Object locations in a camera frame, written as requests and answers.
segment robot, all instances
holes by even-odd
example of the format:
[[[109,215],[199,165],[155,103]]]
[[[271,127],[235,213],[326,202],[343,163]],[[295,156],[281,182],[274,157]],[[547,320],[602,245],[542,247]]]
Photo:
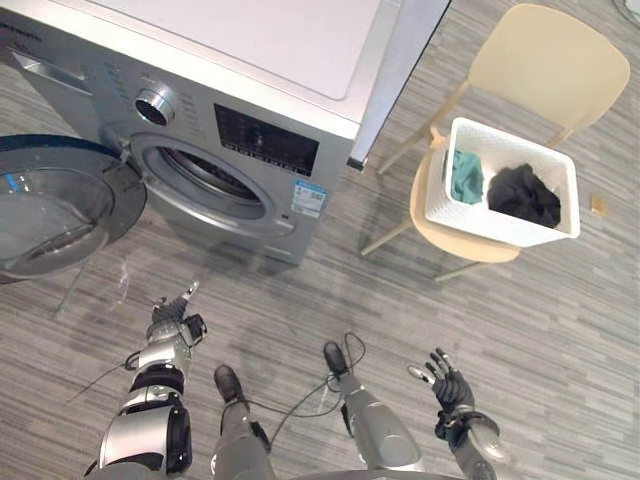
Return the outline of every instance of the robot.
[[[87,480],[175,478],[191,464],[189,414],[181,403],[194,347],[207,329],[200,315],[183,318],[198,284],[154,307],[142,351],[127,359],[136,373],[125,401],[105,431],[98,460]],[[308,475],[296,480],[455,480],[425,473],[424,457],[406,427],[358,380],[340,346],[327,342],[323,354],[337,382],[347,432],[355,440],[366,470]],[[425,363],[430,373],[410,365],[409,374],[427,383],[442,410],[435,433],[446,441],[468,480],[522,480],[500,442],[500,430],[475,408],[469,384],[440,348]],[[211,462],[216,480],[276,480],[267,436],[252,417],[233,369],[214,373],[225,403],[221,435]]]

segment control panel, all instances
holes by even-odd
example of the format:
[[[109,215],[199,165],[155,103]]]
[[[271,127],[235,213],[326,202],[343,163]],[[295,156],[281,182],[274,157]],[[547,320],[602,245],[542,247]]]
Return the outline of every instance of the control panel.
[[[224,148],[311,176],[318,152],[317,141],[218,104],[214,107]]]

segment front-loading washing machine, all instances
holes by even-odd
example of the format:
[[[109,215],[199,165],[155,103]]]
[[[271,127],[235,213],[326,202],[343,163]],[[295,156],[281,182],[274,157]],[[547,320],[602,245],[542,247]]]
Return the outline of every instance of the front-loading washing machine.
[[[81,139],[0,138],[0,281],[86,260],[147,197],[299,263],[447,4],[1,0],[1,59]]]

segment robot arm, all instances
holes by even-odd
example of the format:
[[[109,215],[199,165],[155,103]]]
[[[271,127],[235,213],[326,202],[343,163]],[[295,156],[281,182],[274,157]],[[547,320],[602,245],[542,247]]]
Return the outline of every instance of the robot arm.
[[[196,282],[171,303],[154,306],[135,378],[102,438],[89,480],[165,479],[191,465],[189,413],[181,398],[192,351],[207,329],[200,315],[183,316],[197,288]]]
[[[471,387],[446,353],[437,348],[432,363],[425,363],[433,376],[415,366],[409,373],[432,385],[442,406],[436,436],[447,441],[458,465],[469,480],[522,480],[511,467],[513,459],[500,441],[498,425],[475,410]]]

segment open washing machine door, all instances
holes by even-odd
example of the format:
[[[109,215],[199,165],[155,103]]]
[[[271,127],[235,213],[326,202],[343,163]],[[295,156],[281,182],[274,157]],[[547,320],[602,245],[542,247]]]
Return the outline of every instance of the open washing machine door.
[[[83,263],[135,225],[146,198],[139,175],[102,145],[0,137],[0,283]]]

